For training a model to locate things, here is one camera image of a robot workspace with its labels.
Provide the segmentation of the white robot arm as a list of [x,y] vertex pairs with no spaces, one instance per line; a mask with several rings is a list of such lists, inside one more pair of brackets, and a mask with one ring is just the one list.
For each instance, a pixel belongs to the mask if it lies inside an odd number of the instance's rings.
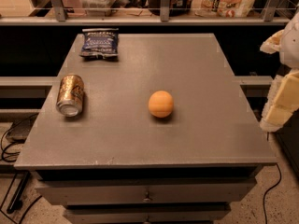
[[264,41],[260,51],[278,52],[280,62],[290,68],[287,75],[275,76],[263,107],[260,127],[272,133],[282,128],[299,109],[299,14],[296,13],[283,30]]

